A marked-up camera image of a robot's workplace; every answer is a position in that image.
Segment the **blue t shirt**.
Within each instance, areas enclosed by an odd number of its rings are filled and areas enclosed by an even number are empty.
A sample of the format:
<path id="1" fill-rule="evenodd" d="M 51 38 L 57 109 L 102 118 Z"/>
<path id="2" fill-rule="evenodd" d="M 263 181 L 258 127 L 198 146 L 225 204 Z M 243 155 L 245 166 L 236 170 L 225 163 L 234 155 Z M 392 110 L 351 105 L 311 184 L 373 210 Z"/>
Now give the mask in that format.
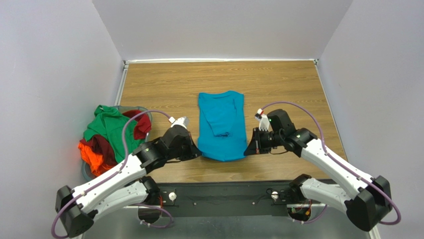
<path id="1" fill-rule="evenodd" d="M 244 159 L 247 148 L 244 94 L 199 93 L 198 148 L 203 157 L 220 162 Z"/>

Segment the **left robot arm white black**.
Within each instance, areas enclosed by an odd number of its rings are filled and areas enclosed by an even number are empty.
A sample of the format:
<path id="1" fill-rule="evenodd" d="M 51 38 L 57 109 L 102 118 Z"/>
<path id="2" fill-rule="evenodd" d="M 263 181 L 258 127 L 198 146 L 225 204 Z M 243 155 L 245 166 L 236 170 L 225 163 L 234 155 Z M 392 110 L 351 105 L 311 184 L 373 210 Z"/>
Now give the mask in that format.
<path id="1" fill-rule="evenodd" d="M 154 204 L 160 189 L 149 176 L 169 160 L 186 161 L 201 156 L 190 132 L 181 125 L 169 128 L 162 137 L 144 142 L 101 176 L 75 188 L 57 191 L 54 224 L 61 221 L 68 238 L 86 232 L 95 221 L 123 207 Z"/>

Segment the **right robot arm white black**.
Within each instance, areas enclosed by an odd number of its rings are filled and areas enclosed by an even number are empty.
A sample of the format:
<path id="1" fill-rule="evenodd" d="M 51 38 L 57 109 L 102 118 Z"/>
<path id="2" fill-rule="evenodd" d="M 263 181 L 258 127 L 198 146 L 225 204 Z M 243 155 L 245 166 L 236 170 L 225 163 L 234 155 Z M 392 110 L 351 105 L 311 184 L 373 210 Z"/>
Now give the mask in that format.
<path id="1" fill-rule="evenodd" d="M 252 139 L 244 155 L 268 154 L 284 147 L 326 173 L 334 184 L 326 184 L 302 174 L 288 188 L 292 201 L 315 200 L 347 215 L 359 229 L 369 232 L 394 208 L 389 181 L 373 177 L 334 154 L 313 132 L 296 128 L 288 113 L 282 109 L 255 114 L 259 127 L 253 129 Z"/>

